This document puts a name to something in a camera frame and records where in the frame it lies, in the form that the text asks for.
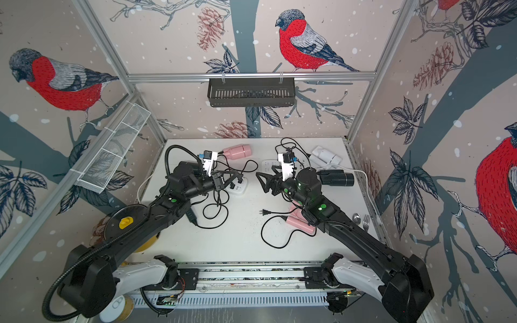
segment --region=yellow knob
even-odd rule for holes
[[[128,225],[130,225],[131,223],[133,223],[133,218],[132,217],[125,217],[125,218],[123,218],[120,221],[120,223],[118,224],[118,227],[121,228],[121,229],[124,229]]]

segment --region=white cable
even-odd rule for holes
[[[138,201],[139,204],[142,204],[142,201],[140,200],[140,189],[142,188],[142,186],[145,184],[145,182],[147,182],[148,180],[151,179],[151,177],[157,172],[157,171],[160,171],[162,168],[165,168],[165,166],[161,166],[160,168],[157,168],[155,169],[155,171],[149,175],[149,177],[147,177],[146,179],[144,179],[144,181],[142,182],[142,184],[140,184],[140,186],[138,186],[138,189],[136,190],[136,200]]]
[[[375,215],[377,215],[377,218],[380,219],[380,215],[377,213],[377,206],[375,205],[375,203],[373,203],[372,201],[372,198],[370,197],[370,186],[368,185],[368,176],[366,175],[365,172],[363,172],[362,170],[351,170],[349,168],[345,168],[341,165],[337,165],[337,164],[329,164],[329,165],[326,165],[324,167],[318,167],[318,168],[314,168],[315,170],[322,170],[322,169],[325,169],[327,167],[330,167],[330,166],[337,166],[345,171],[349,171],[349,172],[358,172],[358,173],[362,173],[364,175],[364,177],[366,178],[366,195],[368,196],[368,200],[370,200],[370,203],[372,204],[372,207],[373,207],[373,211],[375,212]]]

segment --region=red bird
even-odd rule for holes
[[[24,48],[15,52],[9,60],[9,67],[16,81],[25,80],[48,103],[59,109],[84,111],[88,121],[88,109],[97,101],[106,84],[118,80],[107,73],[94,72],[79,64],[61,63],[42,56],[39,52]]]
[[[517,253],[517,122],[505,128],[511,134],[483,159],[476,173],[479,211],[505,243],[496,256],[483,250],[494,262],[507,254]]]
[[[300,10],[284,11],[278,16],[275,26],[280,27],[280,52],[294,65],[295,71],[300,68],[315,71],[320,66],[338,65],[358,72],[345,64],[330,48],[325,38],[311,28]]]

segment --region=white table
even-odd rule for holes
[[[300,138],[298,143],[307,151],[311,151],[317,146],[323,146],[343,158],[341,165],[352,168],[348,154],[341,138]],[[221,151],[223,148],[238,144],[249,144],[253,155],[249,158],[239,160],[229,160],[230,166],[242,169],[248,159],[253,159],[259,165],[257,171],[261,171],[261,161],[265,159],[276,159],[274,147],[280,143],[275,139],[177,139],[168,140],[166,146],[182,145],[195,154],[200,154],[204,150]],[[159,194],[159,189],[165,185],[164,152],[160,156],[155,174],[145,191],[142,203],[147,205]],[[298,150],[295,155],[307,165],[306,158],[301,156]],[[193,160],[190,155],[180,149],[172,149],[169,155],[171,172],[178,162],[182,160]],[[253,163],[248,163],[248,169],[254,168]],[[308,237],[303,233],[296,232],[289,245],[283,249],[274,249],[266,245],[260,236],[260,231],[264,222],[274,214],[262,216],[259,210],[286,212],[290,203],[284,201],[281,195],[272,196],[271,193],[265,194],[257,180],[255,173],[245,173],[248,180],[248,187],[242,196],[230,196],[230,201],[226,204],[230,214],[227,221],[217,229],[200,229],[191,224],[187,217],[182,217],[177,223],[166,228],[161,232],[157,242],[148,250],[140,254],[133,254],[129,260],[133,262],[145,262],[152,259],[155,255],[164,254],[170,258],[175,258],[178,262],[278,262],[278,261],[322,261],[333,252],[340,253],[350,260],[360,260],[345,245],[317,231],[315,237]],[[361,218],[368,213],[361,190],[356,181],[353,187],[330,187],[322,186],[323,194],[332,202],[337,204],[350,218],[354,213],[361,215]],[[194,198],[192,201],[199,201],[202,197]],[[207,220],[202,215],[203,207],[208,203],[213,203],[212,194],[204,203],[195,205],[194,212],[197,215],[199,225],[213,227],[224,220],[226,212],[224,210],[214,220]],[[213,216],[217,212],[215,206],[206,210],[208,216]],[[271,220],[264,229],[264,238],[271,244],[284,245],[289,234],[295,228],[286,224],[280,218]],[[378,239],[371,223],[368,233]]]

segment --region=electrical outlet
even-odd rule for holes
[[[228,185],[225,188],[226,192],[228,192],[228,194],[231,195],[243,195],[244,191],[246,190],[246,187],[248,186],[248,180],[246,179],[246,177],[242,178],[242,183],[238,182],[238,178],[234,179],[232,183],[235,184],[235,186],[232,188],[231,184]]]
[[[262,161],[262,173],[274,174],[271,166],[280,166],[280,162],[276,159],[265,159]]]

